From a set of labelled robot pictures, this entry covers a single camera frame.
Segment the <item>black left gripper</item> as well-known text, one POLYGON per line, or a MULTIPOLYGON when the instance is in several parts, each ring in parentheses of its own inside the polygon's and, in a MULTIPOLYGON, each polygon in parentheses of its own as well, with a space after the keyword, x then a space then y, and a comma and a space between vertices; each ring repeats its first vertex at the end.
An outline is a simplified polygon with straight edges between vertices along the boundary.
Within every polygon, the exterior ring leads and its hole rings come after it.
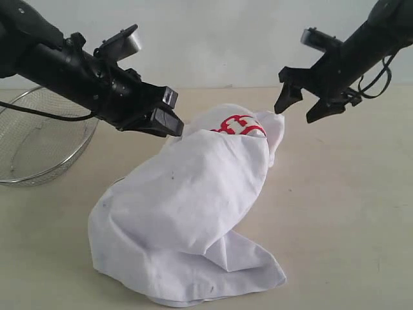
POLYGON ((178 93, 166 86, 141 80, 132 69, 87 68, 92 81, 94 106, 87 118, 96 117, 119 131, 151 132, 155 136, 181 136, 184 123, 172 111, 178 93))

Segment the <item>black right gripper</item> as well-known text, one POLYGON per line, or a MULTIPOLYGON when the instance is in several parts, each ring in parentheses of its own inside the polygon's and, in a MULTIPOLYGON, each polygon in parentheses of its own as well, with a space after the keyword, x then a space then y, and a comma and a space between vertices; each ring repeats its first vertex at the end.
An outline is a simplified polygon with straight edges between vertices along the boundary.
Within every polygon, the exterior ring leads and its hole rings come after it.
POLYGON ((306 114, 308 123, 342 114, 346 111, 346 104, 355 106, 361 103, 361 96, 351 88, 351 84, 361 76, 362 54, 346 48, 326 52, 310 68, 284 67, 279 73, 283 88, 274 112, 283 113, 302 101, 301 91, 305 89, 319 98, 306 114))

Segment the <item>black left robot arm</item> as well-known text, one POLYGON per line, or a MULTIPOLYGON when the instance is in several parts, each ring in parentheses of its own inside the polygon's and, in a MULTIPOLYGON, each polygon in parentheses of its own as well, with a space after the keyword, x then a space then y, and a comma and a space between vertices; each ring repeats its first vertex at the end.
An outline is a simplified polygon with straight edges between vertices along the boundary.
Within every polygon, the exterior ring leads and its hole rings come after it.
POLYGON ((118 65, 140 51, 137 30, 122 29, 89 54, 80 33, 65 37, 27 2, 2 1, 1 77, 23 76, 117 130, 178 137, 184 124, 174 113, 177 92, 118 65))

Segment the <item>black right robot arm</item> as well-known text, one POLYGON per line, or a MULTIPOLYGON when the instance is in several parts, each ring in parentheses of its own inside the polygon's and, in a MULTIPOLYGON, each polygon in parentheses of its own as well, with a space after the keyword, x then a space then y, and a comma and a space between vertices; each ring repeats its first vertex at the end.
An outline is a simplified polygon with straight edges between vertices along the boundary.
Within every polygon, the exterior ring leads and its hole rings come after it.
POLYGON ((342 114, 346 105, 353 107, 370 96, 371 85, 353 89, 377 63, 383 68, 378 74, 392 79, 390 64, 397 53, 412 45, 412 1, 378 1, 367 20, 345 41, 320 32, 304 30, 301 43, 323 53, 310 68, 284 67, 279 73, 283 85, 274 105, 276 114, 283 113, 302 101, 302 90, 318 97, 307 112, 308 123, 342 114))

